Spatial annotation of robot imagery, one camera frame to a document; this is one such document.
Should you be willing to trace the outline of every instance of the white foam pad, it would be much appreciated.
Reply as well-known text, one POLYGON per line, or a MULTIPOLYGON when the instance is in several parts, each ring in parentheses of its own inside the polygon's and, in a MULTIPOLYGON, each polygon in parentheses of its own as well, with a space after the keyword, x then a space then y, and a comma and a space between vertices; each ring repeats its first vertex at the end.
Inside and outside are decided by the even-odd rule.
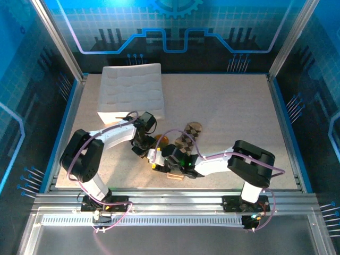
POLYGON ((106 66, 101 76, 97 112, 105 124, 131 111, 165 117, 160 64, 106 66))

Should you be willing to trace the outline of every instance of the beige work surface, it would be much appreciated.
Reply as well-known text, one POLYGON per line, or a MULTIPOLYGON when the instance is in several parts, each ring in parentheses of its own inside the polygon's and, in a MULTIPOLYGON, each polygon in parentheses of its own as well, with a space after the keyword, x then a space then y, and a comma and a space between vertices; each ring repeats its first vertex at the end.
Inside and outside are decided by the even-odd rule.
MULTIPOLYGON (((106 127, 97 114, 100 74, 90 74, 81 97, 72 134, 106 127)), ((264 75, 163 74, 165 120, 158 121, 155 134, 173 128, 184 129, 189 122, 202 124, 198 139, 202 154, 231 147, 245 140, 276 156, 275 166, 286 174, 273 178, 271 188, 296 189, 290 161, 278 123, 274 104, 264 75)), ((168 135, 170 142, 180 136, 168 135)), ((153 171, 147 159, 141 159, 128 142, 103 153, 99 175, 111 188, 208 188, 240 189, 243 180, 232 172, 215 173, 203 178, 172 180, 153 171)), ((57 187, 76 186, 61 169, 57 187)))

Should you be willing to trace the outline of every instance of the white cable tray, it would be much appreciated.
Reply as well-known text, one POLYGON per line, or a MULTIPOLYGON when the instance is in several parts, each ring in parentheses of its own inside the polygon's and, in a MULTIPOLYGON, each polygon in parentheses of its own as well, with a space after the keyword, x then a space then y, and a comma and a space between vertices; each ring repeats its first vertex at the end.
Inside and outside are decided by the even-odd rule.
MULTIPOLYGON (((117 222, 121 215, 113 216, 111 225, 117 222)), ((91 226, 92 215, 44 215, 44 226, 91 226)), ((118 225, 120 226, 224 226, 243 227, 241 216, 237 215, 206 215, 206 216, 150 216, 128 215, 118 225)))

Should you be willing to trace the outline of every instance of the checkered pattern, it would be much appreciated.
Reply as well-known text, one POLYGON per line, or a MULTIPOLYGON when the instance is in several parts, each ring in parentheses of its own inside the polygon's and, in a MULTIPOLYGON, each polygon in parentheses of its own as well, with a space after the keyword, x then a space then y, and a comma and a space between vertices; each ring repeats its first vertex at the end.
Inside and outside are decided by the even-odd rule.
MULTIPOLYGON (((197 138, 201 133, 201 128, 194 129, 191 125, 186 125, 184 131, 188 135, 190 135, 194 139, 194 141, 197 141, 197 138)), ((175 144, 181 152, 191 155, 194 144, 189 137, 187 137, 186 135, 181 135, 181 137, 176 139, 175 144)))

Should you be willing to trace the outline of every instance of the glass panel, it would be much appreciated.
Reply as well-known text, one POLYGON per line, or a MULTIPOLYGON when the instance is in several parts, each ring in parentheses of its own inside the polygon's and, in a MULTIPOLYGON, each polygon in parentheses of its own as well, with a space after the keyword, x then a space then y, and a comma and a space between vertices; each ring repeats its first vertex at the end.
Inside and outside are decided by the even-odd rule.
POLYGON ((16 254, 74 77, 28 1, 0 7, 1 254, 16 254))
POLYGON ((85 73, 161 63, 163 72, 268 72, 303 0, 45 0, 85 73))
POLYGON ((337 205, 340 203, 339 12, 339 2, 319 2, 277 76, 286 104, 294 95, 298 96, 287 109, 289 116, 295 116, 291 117, 291 123, 313 191, 319 194, 322 204, 335 201, 337 205))

